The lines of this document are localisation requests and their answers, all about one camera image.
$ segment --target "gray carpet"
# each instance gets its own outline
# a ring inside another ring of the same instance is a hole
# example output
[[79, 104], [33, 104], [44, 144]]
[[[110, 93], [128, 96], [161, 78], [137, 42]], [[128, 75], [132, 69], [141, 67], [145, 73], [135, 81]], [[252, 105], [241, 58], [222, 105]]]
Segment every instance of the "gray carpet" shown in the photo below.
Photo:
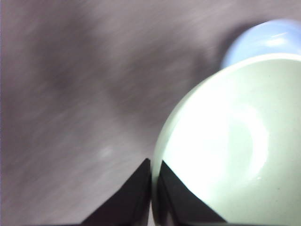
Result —
[[1, 225], [83, 220], [152, 157], [237, 35], [300, 12], [299, 0], [2, 1]]

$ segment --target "black plastic piece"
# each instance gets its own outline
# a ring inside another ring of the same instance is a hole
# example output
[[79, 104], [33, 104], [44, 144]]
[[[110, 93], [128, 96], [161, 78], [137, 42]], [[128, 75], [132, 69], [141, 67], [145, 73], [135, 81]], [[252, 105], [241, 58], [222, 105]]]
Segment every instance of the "black plastic piece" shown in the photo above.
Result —
[[161, 226], [255, 226], [227, 223], [196, 197], [164, 161], [158, 177], [157, 192]]
[[123, 186], [82, 223], [64, 226], [147, 226], [151, 200], [150, 164], [150, 160], [145, 159]]

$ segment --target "white bowl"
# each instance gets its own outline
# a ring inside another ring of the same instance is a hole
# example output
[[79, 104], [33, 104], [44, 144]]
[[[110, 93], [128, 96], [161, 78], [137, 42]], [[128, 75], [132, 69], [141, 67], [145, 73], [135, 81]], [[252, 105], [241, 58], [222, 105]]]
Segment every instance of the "white bowl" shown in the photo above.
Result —
[[153, 191], [162, 159], [228, 222], [301, 225], [301, 56], [249, 58], [200, 83], [159, 135]]

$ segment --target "bowl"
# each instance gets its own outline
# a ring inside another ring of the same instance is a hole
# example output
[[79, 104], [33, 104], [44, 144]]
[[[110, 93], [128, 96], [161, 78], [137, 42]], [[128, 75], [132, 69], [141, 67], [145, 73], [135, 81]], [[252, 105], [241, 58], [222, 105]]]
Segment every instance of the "bowl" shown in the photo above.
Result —
[[278, 19], [254, 26], [242, 33], [230, 46], [222, 68], [268, 53], [301, 54], [301, 24]]
[[191, 90], [168, 117], [152, 166], [153, 211], [162, 160], [231, 223], [301, 225], [301, 56], [266, 54]]

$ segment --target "light blue object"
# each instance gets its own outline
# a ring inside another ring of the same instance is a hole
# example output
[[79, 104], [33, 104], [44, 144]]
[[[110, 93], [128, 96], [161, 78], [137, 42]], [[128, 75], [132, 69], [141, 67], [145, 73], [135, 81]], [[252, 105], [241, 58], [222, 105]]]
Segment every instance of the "light blue object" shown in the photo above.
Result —
[[221, 68], [267, 53], [301, 55], [301, 24], [293, 20], [271, 20], [250, 28], [230, 46]]

